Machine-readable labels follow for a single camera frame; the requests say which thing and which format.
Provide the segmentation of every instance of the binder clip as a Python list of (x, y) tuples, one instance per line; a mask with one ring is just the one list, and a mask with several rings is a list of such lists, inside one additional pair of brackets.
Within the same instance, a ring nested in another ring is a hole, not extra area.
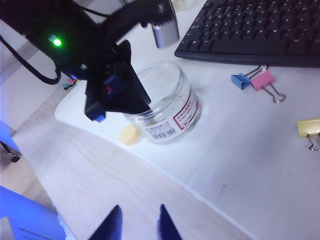
[(268, 65), (259, 65), (256, 69), (243, 74), (239, 73), (238, 75), (231, 75), (231, 82), (233, 82), (241, 90), (245, 89), (250, 85), (251, 79), (257, 74), (266, 71), (269, 68)]
[(314, 142), (312, 141), (312, 136), (320, 137), (320, 118), (309, 119), (297, 122), (299, 136), (302, 138), (308, 138), (311, 143), (309, 147), (310, 151), (320, 151), (318, 148), (314, 147)]
[[(264, 90), (266, 93), (268, 93), (273, 98), (273, 102), (275, 104), (279, 104), (286, 99), (286, 95), (284, 95), (283, 93), (279, 93), (276, 90), (276, 88), (272, 84), (275, 81), (276, 81), (276, 79), (274, 78), (274, 76), (271, 75), (269, 70), (266, 70), (265, 72), (261, 73), (260, 75), (251, 78), (251, 84), (256, 91), (259, 91), (261, 89)], [(266, 89), (266, 87), (268, 85), (273, 89), (273, 91), (278, 96), (282, 96), (282, 98), (280, 100), (276, 100), (275, 95), (272, 94), (268, 89)]]

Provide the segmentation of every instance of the yellow bottle cap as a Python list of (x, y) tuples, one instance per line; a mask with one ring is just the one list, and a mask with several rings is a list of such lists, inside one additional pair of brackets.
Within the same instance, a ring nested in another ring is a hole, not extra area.
[(129, 146), (135, 144), (140, 136), (141, 132), (136, 126), (128, 125), (121, 130), (119, 139), (124, 145)]

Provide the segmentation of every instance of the jar label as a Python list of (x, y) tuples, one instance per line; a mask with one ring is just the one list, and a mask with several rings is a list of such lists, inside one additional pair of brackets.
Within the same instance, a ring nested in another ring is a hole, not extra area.
[(164, 119), (153, 125), (145, 126), (145, 132), (155, 142), (167, 141), (182, 134), (194, 122), (199, 109), (199, 100), (190, 91), (183, 108), (172, 118)]
[(173, 117), (173, 120), (182, 131), (188, 128), (194, 121), (198, 108), (199, 101), (197, 100), (197, 97), (190, 91), (189, 98), (186, 101), (185, 105), (183, 106), (181, 111)]

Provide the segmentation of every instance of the green led light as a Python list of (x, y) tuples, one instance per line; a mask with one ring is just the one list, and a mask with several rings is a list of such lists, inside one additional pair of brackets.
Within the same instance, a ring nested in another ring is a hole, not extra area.
[(62, 45), (62, 42), (60, 39), (56, 38), (52, 41), (52, 43), (56, 46), (56, 47), (60, 47)]

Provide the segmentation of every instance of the white table surface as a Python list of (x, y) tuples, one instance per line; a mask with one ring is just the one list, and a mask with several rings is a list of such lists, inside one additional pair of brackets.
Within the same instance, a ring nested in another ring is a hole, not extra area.
[[(181, 37), (201, 7), (177, 13)], [(178, 43), (157, 49), (150, 27), (137, 26), (126, 37), (136, 71), (170, 60), (185, 72), (203, 104), (192, 132), (166, 145), (144, 138), (126, 147), (118, 139), (128, 123), (121, 113), (107, 113), (101, 123), (84, 115), (85, 82), (65, 97), (55, 117), (158, 166), (262, 240), (319, 239), (320, 152), (309, 151), (308, 140), (298, 137), (297, 121), (320, 118), (320, 69), (270, 63), (274, 86), (287, 96), (274, 104), (264, 91), (241, 91), (231, 83), (231, 74), (256, 66), (177, 58)]]

